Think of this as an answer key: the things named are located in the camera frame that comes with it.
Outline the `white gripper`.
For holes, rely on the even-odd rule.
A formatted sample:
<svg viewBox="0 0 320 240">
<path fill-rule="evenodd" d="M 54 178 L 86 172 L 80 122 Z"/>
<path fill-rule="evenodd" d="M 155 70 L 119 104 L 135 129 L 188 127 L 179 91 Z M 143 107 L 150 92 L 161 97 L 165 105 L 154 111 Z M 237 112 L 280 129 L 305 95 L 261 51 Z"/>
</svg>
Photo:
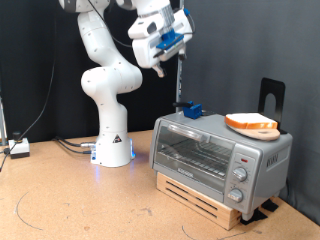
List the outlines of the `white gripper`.
<svg viewBox="0 0 320 240">
<path fill-rule="evenodd" d="M 186 43 L 192 38 L 190 12 L 187 9 L 138 9 L 132 25 L 132 47 L 142 68 L 153 68 L 160 78 L 166 76 L 159 65 L 178 54 L 187 59 Z"/>
</svg>

